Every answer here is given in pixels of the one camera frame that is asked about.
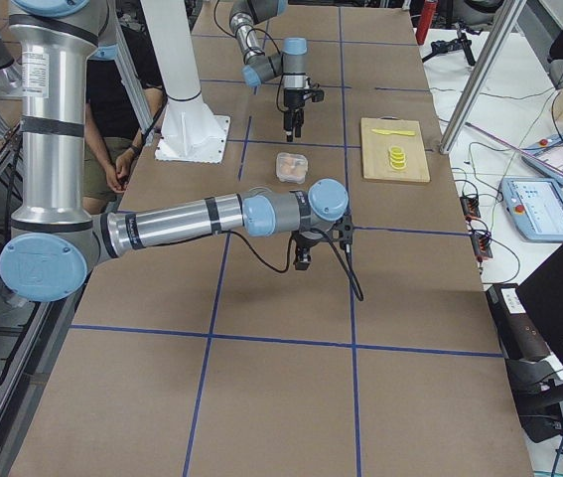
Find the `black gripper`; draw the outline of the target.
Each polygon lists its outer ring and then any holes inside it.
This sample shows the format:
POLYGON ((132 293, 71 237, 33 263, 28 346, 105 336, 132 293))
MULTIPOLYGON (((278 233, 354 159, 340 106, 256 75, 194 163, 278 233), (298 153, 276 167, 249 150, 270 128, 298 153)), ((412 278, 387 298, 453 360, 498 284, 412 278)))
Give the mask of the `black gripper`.
POLYGON ((304 124, 304 111, 307 101, 320 102, 325 98, 325 92, 317 87, 312 88, 285 88, 283 90, 283 129, 286 141, 292 142, 293 138, 302 137, 304 124))
POLYGON ((311 264, 311 249, 321 242, 322 236, 310 232, 292 232, 292 240, 295 243, 294 268, 306 271, 311 264))

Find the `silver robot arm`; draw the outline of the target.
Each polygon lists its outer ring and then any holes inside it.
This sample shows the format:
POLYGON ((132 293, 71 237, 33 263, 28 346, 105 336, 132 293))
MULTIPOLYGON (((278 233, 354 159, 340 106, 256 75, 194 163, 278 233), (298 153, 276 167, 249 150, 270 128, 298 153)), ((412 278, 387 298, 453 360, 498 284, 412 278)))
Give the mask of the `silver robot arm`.
MULTIPOLYGON (((141 1, 167 96, 156 159, 221 162, 228 116, 205 103, 184 1, 141 1)), ((250 86, 281 77, 289 99, 284 130, 299 137, 309 88, 304 38, 282 53, 258 46, 253 26, 282 14, 287 1, 235 1, 230 28, 250 86)), ((248 191, 138 213, 91 216, 82 206, 85 88, 89 58, 122 57, 115 1, 9 1, 9 26, 22 46, 23 202, 11 216, 12 238, 0 254, 0 276, 14 293, 38 302, 73 294, 100 263, 130 250, 179 244, 245 227, 252 237, 292 233, 296 269, 313 243, 328 241, 349 206, 346 188, 322 179, 308 192, 248 191)))
POLYGON ((243 56, 242 75, 250 87, 270 80, 283 86, 283 129, 288 142, 302 135, 307 101, 320 102, 325 93, 307 74, 307 40, 289 37, 274 54, 267 54, 257 38, 257 26, 285 12, 286 1, 235 1, 229 14, 229 28, 243 56))

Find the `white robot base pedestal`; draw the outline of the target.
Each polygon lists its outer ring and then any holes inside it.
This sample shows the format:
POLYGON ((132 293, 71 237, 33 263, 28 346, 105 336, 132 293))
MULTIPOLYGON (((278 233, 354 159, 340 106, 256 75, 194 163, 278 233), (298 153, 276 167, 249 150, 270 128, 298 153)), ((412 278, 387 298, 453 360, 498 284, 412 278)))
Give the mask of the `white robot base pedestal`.
POLYGON ((203 98, 185 3, 146 0, 141 5, 167 98, 155 157, 218 164, 230 118, 213 114, 203 98))

